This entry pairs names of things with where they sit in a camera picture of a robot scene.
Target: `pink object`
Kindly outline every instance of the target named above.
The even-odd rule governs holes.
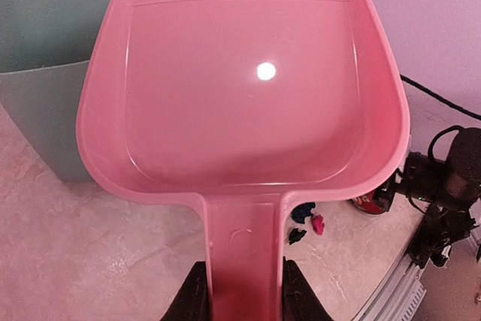
[[[325,228],[324,217],[321,215],[312,216],[310,222],[313,225],[314,232],[317,233],[319,236],[322,236],[324,234]]]
[[[77,119],[106,190],[201,215],[214,321],[279,319],[291,210],[380,185],[408,132],[371,0],[112,0]]]

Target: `table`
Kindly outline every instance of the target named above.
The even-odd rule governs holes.
[[[421,214],[402,197],[377,217],[339,201],[315,211],[325,234],[310,230],[285,255],[331,316],[350,320]],[[0,319],[156,320],[204,257],[203,225],[192,210],[60,182],[0,106]]]

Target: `pink pom-pom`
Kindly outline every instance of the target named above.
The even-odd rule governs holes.
[[[319,236],[322,236],[325,228],[324,217],[321,216],[320,214],[317,216],[313,216],[310,219],[310,222],[313,225],[314,232],[317,233]]]

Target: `pink handle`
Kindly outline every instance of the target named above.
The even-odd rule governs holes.
[[[204,211],[211,319],[280,319],[278,195],[211,198]]]

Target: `trash can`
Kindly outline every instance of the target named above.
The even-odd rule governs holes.
[[[0,0],[0,102],[60,180],[91,179],[75,120],[109,1]]]

